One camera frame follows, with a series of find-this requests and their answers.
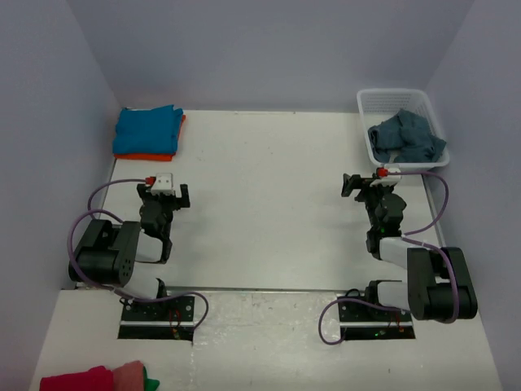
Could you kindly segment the grey-blue t-shirt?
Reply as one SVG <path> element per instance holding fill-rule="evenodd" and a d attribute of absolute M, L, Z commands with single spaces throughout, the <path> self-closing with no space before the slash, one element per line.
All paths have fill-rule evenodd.
<path fill-rule="evenodd" d="M 446 142 L 431 132 L 427 118 L 401 109 L 367 130 L 374 158 L 380 163 L 435 163 Z"/>

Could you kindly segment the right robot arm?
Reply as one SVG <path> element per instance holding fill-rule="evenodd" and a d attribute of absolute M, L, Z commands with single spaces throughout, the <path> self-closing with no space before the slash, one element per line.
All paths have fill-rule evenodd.
<path fill-rule="evenodd" d="M 363 310 L 373 320 L 383 319 L 391 311 L 439 323 L 472 319 L 478 302 L 463 251 L 417 240 L 415 236 L 428 231 L 427 226 L 409 232 L 401 229 L 407 204 L 394 189 L 405 175 L 399 169 L 379 168 L 368 178 L 343 176 L 342 197 L 354 196 L 366 208 L 368 253 L 406 272 L 405 281 L 371 281 Z"/>

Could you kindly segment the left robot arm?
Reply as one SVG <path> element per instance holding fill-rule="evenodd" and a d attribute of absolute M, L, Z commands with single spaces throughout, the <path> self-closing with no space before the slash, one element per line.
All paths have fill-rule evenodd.
<path fill-rule="evenodd" d="M 134 270 L 139 263 L 138 244 L 144 237 L 157 240 L 157 258 L 149 255 L 142 263 L 166 263 L 172 249 L 174 213 L 190 207 L 190 193 L 182 184 L 177 195 L 158 174 L 136 182 L 142 201 L 138 221 L 124 221 L 105 209 L 89 208 L 72 223 L 66 242 L 68 275 L 74 282 L 140 303 L 140 310 L 149 319 L 159 320 L 168 313 L 169 300 L 176 296 L 167 294 L 160 278 L 148 279 Z"/>

